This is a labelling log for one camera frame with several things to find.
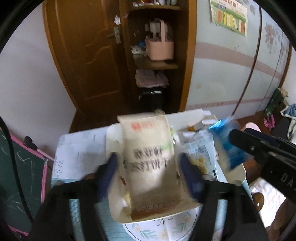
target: wooden cabinet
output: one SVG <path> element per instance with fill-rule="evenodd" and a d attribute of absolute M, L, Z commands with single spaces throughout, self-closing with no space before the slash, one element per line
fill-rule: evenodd
<path fill-rule="evenodd" d="M 134 7 L 134 0 L 119 0 L 123 41 L 125 45 L 133 98 L 140 89 L 136 86 L 136 69 L 163 70 L 169 79 L 166 88 L 166 113 L 184 110 L 190 85 L 196 42 L 196 0 L 179 0 L 176 6 L 158 5 Z M 131 46 L 146 39 L 145 24 L 155 18 L 163 19 L 173 29 L 175 42 L 173 63 L 151 61 L 148 56 L 133 56 Z"/>

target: door frame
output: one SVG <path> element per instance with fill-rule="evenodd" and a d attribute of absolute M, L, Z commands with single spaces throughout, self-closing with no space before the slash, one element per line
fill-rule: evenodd
<path fill-rule="evenodd" d="M 188 0 L 188 42 L 187 42 L 187 57 L 185 65 L 185 74 L 183 82 L 183 90 L 180 102 L 179 111 L 185 111 L 189 88 L 192 77 L 195 45 L 196 45 L 196 32 L 197 32 L 197 0 Z"/>
<path fill-rule="evenodd" d="M 49 27 L 48 27 L 48 21 L 47 21 L 47 14 L 46 14 L 46 5 L 47 5 L 47 1 L 48 0 L 45 0 L 43 3 L 42 3 L 42 14 L 43 14 L 43 23 L 44 23 L 44 28 L 45 28 L 45 35 L 46 35 L 46 38 L 47 38 L 47 42 L 48 42 L 48 45 L 49 45 L 49 49 L 50 49 L 50 52 L 51 52 L 51 55 L 52 55 L 52 58 L 54 60 L 54 64 L 57 68 L 57 71 L 59 73 L 59 76 L 63 82 L 63 85 L 65 86 L 65 89 L 66 91 L 68 92 L 68 95 L 70 96 L 70 99 L 72 101 L 72 103 L 74 104 L 76 110 L 84 115 L 84 113 L 82 112 L 82 110 L 79 108 L 74 96 L 72 95 L 68 85 L 67 85 L 67 82 L 66 82 L 66 79 L 63 75 L 63 72 L 62 72 L 62 69 L 59 65 L 59 62 L 57 60 L 57 56 L 55 54 L 55 51 L 54 51 L 54 47 L 53 47 L 53 44 L 52 44 L 52 39 L 50 37 L 50 33 L 49 33 Z"/>
<path fill-rule="evenodd" d="M 286 66 L 285 66 L 285 69 L 284 69 L 284 73 L 283 73 L 283 76 L 281 78 L 281 82 L 279 83 L 279 88 L 282 88 L 283 87 L 283 84 L 285 82 L 285 79 L 286 79 L 286 76 L 287 76 L 287 73 L 288 73 L 288 70 L 289 70 L 289 67 L 290 67 L 290 63 L 291 63 L 291 57 L 292 57 L 292 43 L 290 42 L 289 44 L 289 52 L 288 52 L 288 58 L 287 58 L 287 62 L 286 62 Z"/>

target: door handle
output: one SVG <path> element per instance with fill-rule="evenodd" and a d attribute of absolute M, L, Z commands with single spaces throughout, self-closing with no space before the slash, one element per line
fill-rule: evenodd
<path fill-rule="evenodd" d="M 118 27 L 114 27 L 113 29 L 114 29 L 114 33 L 108 34 L 107 38 L 115 36 L 116 43 L 120 44 L 121 40 L 120 40 L 119 29 L 118 29 Z"/>

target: food package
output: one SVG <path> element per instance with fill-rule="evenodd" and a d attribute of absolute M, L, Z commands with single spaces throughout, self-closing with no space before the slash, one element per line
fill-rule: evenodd
<path fill-rule="evenodd" d="M 209 131 L 214 135 L 215 143 L 221 146 L 228 155 L 228 163 L 219 163 L 223 171 L 230 171 L 250 159 L 249 154 L 230 144 L 228 136 L 233 129 L 240 129 L 239 123 L 233 116 L 222 119 L 209 127 Z"/>
<path fill-rule="evenodd" d="M 186 153 L 191 164 L 198 166 L 202 174 L 210 175 L 217 180 L 216 151 L 213 135 L 210 132 L 203 130 L 194 134 L 190 139 L 186 139 L 175 147 L 175 150 L 176 156 Z"/>
<path fill-rule="evenodd" d="M 165 115 L 120 116 L 131 218 L 163 213 L 180 202 L 173 140 Z"/>

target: green chalkboard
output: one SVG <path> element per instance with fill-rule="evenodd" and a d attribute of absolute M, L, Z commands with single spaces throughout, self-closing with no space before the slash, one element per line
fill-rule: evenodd
<path fill-rule="evenodd" d="M 13 141 L 17 169 L 24 196 L 33 217 L 41 206 L 41 186 L 44 160 Z M 17 230 L 28 233 L 31 223 L 15 183 L 9 147 L 0 129 L 0 213 L 7 224 Z"/>

